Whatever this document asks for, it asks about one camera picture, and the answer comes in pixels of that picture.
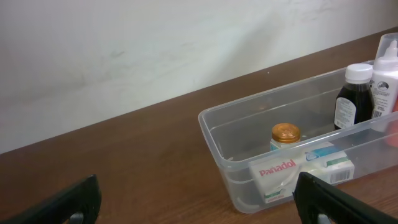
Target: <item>green stripe on box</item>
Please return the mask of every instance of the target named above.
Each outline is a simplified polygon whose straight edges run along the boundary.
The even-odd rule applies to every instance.
[[[269,194],[269,195],[264,195],[264,197],[265,197],[265,198],[270,198],[270,197],[273,197],[273,196],[279,195],[279,194],[280,194],[280,191],[275,192],[275,193],[272,193],[272,194]]]
[[[330,161],[326,162],[326,166],[327,166],[327,167],[328,167],[328,166],[332,166],[332,165],[335,165],[335,164],[337,164],[337,163],[345,162],[345,161],[349,161],[349,159],[348,159],[347,156],[346,156],[346,157],[342,157],[342,158],[338,158],[338,159],[330,160]]]

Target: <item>dark syrup bottle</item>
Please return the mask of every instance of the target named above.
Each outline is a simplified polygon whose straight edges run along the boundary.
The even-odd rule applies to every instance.
[[[335,129],[347,128],[372,118],[374,108],[369,81],[372,65],[353,64],[346,69],[346,84],[336,97]]]

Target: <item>barcode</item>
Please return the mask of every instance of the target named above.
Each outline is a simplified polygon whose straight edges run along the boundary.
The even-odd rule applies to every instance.
[[[378,118],[380,116],[381,116],[381,112],[380,111],[376,111],[376,110],[373,111],[372,118]]]
[[[350,173],[351,173],[350,170],[345,170],[345,171],[339,172],[337,174],[332,174],[330,176],[330,183],[334,184],[336,182],[349,179]]]

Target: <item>wooden table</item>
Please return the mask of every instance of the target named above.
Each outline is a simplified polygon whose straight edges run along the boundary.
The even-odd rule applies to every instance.
[[[371,60],[398,28],[235,78],[0,155],[0,220],[90,175],[103,193],[97,223],[300,223],[293,202],[237,212],[198,114],[244,96]],[[339,185],[398,217],[398,167]]]

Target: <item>bottle nozzle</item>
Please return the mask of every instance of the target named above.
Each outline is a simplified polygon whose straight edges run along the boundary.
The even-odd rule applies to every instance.
[[[390,43],[390,47],[387,48],[384,56],[385,57],[397,57],[397,54],[398,54],[397,41],[393,40]]]

